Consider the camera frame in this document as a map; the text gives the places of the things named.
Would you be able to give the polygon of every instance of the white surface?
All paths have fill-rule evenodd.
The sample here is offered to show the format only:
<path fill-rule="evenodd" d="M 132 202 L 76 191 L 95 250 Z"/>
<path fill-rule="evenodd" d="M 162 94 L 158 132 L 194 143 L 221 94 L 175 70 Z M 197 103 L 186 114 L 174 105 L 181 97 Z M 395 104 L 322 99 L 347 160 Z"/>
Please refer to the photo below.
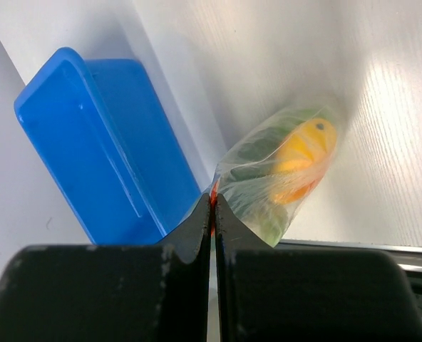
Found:
<path fill-rule="evenodd" d="M 0 274 L 26 245 L 89 243 L 16 120 L 23 87 L 0 43 Z"/>
<path fill-rule="evenodd" d="M 25 81 L 59 46 L 137 56 L 202 187 L 268 115 L 335 95 L 349 131 L 286 237 L 422 247 L 422 1 L 0 0 L 0 39 Z"/>

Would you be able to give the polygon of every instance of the orange object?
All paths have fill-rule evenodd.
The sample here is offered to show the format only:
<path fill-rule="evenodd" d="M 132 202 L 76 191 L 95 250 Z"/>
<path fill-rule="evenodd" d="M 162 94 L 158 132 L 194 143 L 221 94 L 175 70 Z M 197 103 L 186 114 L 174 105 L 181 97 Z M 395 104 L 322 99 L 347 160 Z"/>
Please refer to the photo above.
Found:
<path fill-rule="evenodd" d="M 325 119 L 311 119 L 294 129 L 274 156 L 276 163 L 272 174 L 286 177 L 275 182 L 272 201 L 289 204 L 313 190 L 326 171 L 327 165 L 320 164 L 329 159 L 335 147 L 336 130 Z"/>

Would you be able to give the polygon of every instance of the clear plastic bag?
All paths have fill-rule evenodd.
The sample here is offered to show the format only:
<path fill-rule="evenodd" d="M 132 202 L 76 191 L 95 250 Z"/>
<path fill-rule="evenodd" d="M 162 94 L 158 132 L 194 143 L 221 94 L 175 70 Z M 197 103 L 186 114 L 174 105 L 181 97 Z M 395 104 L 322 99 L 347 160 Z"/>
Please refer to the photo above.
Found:
<path fill-rule="evenodd" d="M 223 194 L 236 217 L 275 246 L 328 169 L 341 120 L 330 105 L 279 111 L 223 157 L 213 193 Z"/>

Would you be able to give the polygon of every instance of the white wall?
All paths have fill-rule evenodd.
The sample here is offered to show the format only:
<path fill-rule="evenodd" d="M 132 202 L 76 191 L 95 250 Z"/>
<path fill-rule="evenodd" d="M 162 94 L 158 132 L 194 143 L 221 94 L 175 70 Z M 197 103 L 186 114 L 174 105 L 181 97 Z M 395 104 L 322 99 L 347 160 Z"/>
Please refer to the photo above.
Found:
<path fill-rule="evenodd" d="M 26 245 L 89 243 L 16 120 L 23 87 L 0 43 L 0 274 Z"/>

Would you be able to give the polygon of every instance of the blue plastic container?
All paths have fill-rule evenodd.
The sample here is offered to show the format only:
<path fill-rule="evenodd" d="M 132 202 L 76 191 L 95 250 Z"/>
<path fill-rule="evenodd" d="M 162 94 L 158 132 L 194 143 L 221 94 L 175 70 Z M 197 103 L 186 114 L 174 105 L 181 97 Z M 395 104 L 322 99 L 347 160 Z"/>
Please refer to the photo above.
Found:
<path fill-rule="evenodd" d="M 60 48 L 16 116 L 96 244 L 151 244 L 200 195 L 144 67 Z"/>

